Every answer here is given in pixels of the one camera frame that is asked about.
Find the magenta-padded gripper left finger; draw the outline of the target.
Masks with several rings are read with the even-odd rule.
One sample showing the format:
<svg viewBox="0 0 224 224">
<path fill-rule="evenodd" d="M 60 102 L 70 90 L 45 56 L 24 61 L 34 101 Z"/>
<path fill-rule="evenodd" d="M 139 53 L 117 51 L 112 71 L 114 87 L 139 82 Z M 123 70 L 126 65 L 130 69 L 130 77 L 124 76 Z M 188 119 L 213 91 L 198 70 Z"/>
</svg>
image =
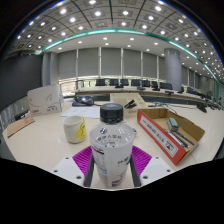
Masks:
<svg viewBox="0 0 224 224">
<path fill-rule="evenodd" d="M 52 173 L 82 187 L 90 187 L 93 178 L 94 159 L 90 146 L 72 157 L 63 158 Z"/>
</svg>

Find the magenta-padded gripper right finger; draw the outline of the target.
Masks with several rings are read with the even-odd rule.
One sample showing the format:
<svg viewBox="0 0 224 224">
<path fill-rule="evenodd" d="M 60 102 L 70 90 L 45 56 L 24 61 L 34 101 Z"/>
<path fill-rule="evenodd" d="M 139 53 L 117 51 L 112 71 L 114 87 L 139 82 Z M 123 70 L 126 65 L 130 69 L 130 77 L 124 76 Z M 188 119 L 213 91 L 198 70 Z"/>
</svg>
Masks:
<svg viewBox="0 0 224 224">
<path fill-rule="evenodd" d="M 136 146 L 132 148 L 130 167 L 135 187 L 148 185 L 173 172 L 161 157 L 151 156 Z"/>
</svg>

